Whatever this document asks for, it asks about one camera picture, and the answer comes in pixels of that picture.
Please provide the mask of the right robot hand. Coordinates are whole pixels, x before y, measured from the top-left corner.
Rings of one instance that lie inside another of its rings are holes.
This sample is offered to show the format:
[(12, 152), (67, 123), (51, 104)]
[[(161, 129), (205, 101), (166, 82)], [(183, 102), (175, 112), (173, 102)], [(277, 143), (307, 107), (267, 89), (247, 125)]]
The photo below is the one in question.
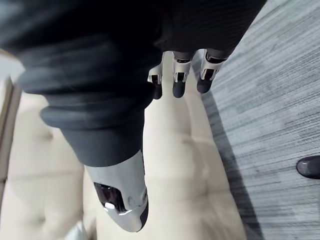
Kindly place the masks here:
[(173, 53), (172, 93), (184, 95), (196, 51), (197, 91), (207, 93), (261, 11), (263, 0), (3, 0), (0, 48), (24, 66), (18, 83), (43, 96), (42, 120), (61, 130), (112, 220), (146, 224), (145, 109), (162, 97), (162, 61)]

